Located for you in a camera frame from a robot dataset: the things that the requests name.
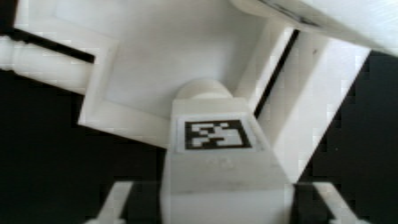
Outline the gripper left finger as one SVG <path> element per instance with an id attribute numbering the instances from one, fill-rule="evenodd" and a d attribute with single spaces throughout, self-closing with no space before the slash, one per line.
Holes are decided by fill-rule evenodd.
<path id="1" fill-rule="evenodd" d="M 98 216 L 84 224 L 126 224 L 121 215 L 133 185 L 132 181 L 114 183 Z"/>

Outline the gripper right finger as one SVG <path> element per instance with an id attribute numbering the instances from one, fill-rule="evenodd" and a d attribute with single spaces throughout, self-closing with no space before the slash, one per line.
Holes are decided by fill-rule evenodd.
<path id="1" fill-rule="evenodd" d="M 315 182 L 313 186 L 334 215 L 329 224 L 371 224 L 357 217 L 332 183 Z"/>

